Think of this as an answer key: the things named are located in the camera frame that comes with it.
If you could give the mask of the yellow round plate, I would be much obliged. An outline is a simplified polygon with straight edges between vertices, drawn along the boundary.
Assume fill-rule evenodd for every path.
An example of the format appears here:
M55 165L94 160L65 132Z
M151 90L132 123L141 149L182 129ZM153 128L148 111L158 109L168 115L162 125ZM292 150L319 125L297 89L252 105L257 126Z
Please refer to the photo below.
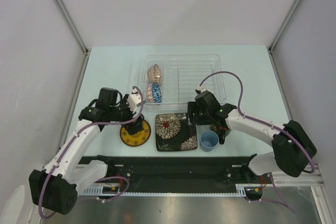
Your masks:
M151 136L151 127L148 121L144 120L142 122L143 130L130 135L125 128L120 129L120 139L121 141L130 147L138 147L145 144Z

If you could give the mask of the clear wire dish rack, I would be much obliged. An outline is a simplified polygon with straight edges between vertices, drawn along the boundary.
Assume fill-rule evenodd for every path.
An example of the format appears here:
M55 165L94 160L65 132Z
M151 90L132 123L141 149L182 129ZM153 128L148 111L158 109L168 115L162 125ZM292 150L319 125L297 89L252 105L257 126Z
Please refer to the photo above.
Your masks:
M143 62L142 92L145 97L145 107L151 110L185 110L187 103L194 101L197 86L207 88L220 103L226 100L223 76L209 77L210 74L221 71L219 55L147 55ZM158 64L163 73L161 103L150 103L146 100L146 89L151 84L146 79L147 70Z

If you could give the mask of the blue patterned bowl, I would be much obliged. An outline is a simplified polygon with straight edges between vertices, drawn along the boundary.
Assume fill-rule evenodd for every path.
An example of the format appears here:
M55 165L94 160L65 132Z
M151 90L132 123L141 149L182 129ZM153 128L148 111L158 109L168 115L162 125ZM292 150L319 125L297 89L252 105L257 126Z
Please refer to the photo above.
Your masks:
M161 103L162 93L158 83L150 84L146 89L146 100L150 103Z

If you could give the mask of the red-white patterned bowl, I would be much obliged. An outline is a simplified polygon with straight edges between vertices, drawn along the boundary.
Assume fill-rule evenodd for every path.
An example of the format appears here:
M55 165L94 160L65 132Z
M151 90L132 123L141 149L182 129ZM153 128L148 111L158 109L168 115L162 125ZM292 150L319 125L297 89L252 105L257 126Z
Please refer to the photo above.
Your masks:
M146 79L149 83L163 84L163 73L158 64L151 66L146 72Z

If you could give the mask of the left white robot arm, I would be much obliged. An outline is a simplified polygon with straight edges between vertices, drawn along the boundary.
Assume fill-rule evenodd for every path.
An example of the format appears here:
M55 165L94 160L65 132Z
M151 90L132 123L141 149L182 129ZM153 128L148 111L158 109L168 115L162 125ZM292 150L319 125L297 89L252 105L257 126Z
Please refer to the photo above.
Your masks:
M33 170L29 176L32 201L42 219L52 217L44 215L46 209L53 214L68 214L78 196L96 182L115 180L119 183L123 180L129 186L127 178L116 175L115 166L107 157L97 156L80 171L75 169L106 125L140 131L143 107L143 94L137 86L133 86L132 92L126 95L121 95L116 89L101 88L98 98L81 110L76 127L55 157L41 170Z

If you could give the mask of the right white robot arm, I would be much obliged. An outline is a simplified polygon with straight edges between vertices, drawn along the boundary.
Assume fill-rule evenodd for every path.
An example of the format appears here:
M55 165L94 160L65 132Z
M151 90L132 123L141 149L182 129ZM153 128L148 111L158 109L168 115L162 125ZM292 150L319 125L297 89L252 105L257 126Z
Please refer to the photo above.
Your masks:
M209 91L199 93L194 101L188 102L187 117L191 124L214 126L221 144L225 131L231 130L245 133L272 147L269 153L252 155L249 163L244 165L242 176L249 183L254 183L263 174L277 171L299 177L317 153L298 122L265 122L244 114L235 105L221 105Z

